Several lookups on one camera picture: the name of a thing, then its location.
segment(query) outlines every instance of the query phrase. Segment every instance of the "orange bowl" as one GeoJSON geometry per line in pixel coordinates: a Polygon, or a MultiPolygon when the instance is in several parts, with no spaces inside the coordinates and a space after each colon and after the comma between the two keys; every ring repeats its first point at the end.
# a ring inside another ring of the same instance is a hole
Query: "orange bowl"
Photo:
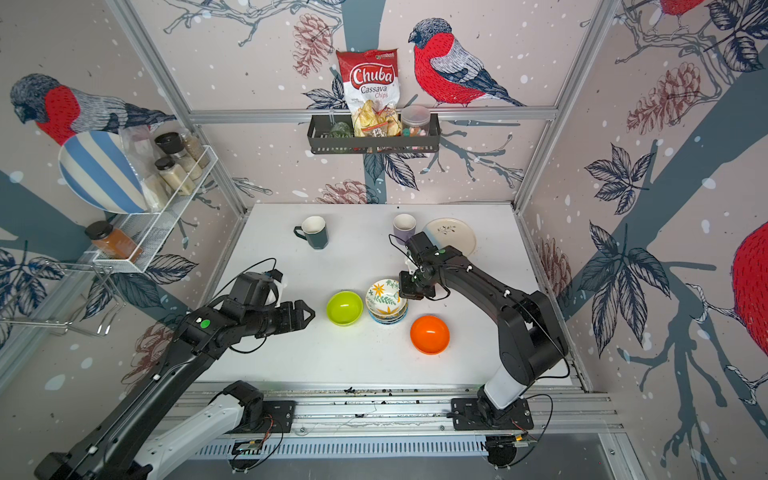
{"type": "Polygon", "coordinates": [[[411,325],[411,342],[421,353],[437,355],[450,341],[448,326],[436,316],[422,316],[411,325]]]}

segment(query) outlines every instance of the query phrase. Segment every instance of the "jar lid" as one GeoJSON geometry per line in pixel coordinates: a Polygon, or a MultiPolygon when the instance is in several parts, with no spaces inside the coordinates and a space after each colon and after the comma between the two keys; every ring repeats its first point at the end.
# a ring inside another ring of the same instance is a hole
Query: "jar lid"
{"type": "Polygon", "coordinates": [[[408,125],[420,127],[429,123],[429,109],[421,105],[409,105],[402,109],[400,120],[408,125]]]}
{"type": "Polygon", "coordinates": [[[106,220],[99,220],[98,222],[91,223],[85,227],[85,234],[88,235],[88,238],[91,240],[101,240],[102,238],[108,237],[109,234],[112,233],[112,230],[114,230],[114,227],[111,223],[106,220]]]}
{"type": "Polygon", "coordinates": [[[177,154],[184,149],[184,144],[181,143],[181,135],[175,131],[160,135],[154,139],[154,143],[169,155],[177,154]]]}
{"type": "Polygon", "coordinates": [[[154,166],[157,167],[158,170],[168,170],[169,168],[173,168],[175,164],[176,162],[171,157],[162,157],[154,161],[154,166]]]}

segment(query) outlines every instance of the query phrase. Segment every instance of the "green bowl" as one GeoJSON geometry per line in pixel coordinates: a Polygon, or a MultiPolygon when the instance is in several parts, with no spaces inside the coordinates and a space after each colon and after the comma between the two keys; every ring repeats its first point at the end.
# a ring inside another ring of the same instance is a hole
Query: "green bowl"
{"type": "Polygon", "coordinates": [[[336,325],[352,325],[362,315],[362,299],[354,292],[338,292],[328,301],[326,314],[336,325]]]}

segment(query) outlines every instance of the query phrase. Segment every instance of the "bird head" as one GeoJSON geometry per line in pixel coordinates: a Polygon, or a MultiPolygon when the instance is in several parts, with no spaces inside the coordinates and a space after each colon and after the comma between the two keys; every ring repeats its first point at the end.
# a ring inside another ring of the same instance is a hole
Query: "bird head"
{"type": "Polygon", "coordinates": [[[11,103],[18,119],[22,123],[30,120],[47,122],[45,95],[60,86],[55,78],[39,73],[29,74],[14,83],[11,87],[11,103]]]}
{"type": "Polygon", "coordinates": [[[408,37],[409,43],[415,43],[417,47],[424,48],[427,42],[438,33],[451,33],[451,25],[442,18],[425,18],[413,27],[408,37]]]}

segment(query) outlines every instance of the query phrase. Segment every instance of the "dark green mug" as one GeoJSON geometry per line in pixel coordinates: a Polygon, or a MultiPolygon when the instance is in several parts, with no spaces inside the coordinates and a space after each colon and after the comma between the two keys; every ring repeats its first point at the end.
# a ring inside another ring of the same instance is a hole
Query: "dark green mug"
{"type": "Polygon", "coordinates": [[[326,221],[322,217],[309,217],[301,223],[300,227],[294,227],[293,233],[297,237],[306,240],[306,242],[315,250],[322,250],[328,244],[328,228],[326,221]]]}

